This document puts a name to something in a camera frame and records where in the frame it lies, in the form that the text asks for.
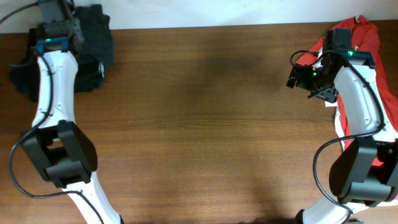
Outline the dark green t-shirt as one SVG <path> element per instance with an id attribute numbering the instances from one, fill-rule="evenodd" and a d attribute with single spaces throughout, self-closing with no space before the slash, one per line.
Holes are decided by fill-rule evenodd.
<path id="1" fill-rule="evenodd" d="M 74 16 L 80 20 L 84 41 L 80 51 L 79 63 L 94 61 L 104 66 L 114 65 L 113 36 L 109 28 L 110 17 L 103 13 L 102 5 L 78 6 Z"/>

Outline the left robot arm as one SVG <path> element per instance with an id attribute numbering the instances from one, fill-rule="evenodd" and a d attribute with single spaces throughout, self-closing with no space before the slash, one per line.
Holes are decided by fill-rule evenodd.
<path id="1" fill-rule="evenodd" d="M 87 223 L 122 223 L 100 185 L 93 143 L 75 123 L 74 86 L 78 63 L 73 51 L 83 42 L 77 18 L 43 24 L 34 50 L 39 66 L 39 100 L 31 130 L 20 145 L 37 172 L 68 195 Z"/>

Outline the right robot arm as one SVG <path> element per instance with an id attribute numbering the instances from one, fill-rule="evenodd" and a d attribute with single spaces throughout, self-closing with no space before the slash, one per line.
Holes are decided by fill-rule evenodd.
<path id="1" fill-rule="evenodd" d="M 397 205 L 397 131 L 377 89 L 376 65 L 369 52 L 327 50 L 308 65 L 292 64 L 287 86 L 335 103 L 343 100 L 350 133 L 324 143 L 313 158 L 313 176 L 321 199 L 301 210 L 295 223 L 348 223 L 371 207 Z M 332 164 L 329 189 L 317 173 L 320 153 L 341 142 L 344 151 Z"/>

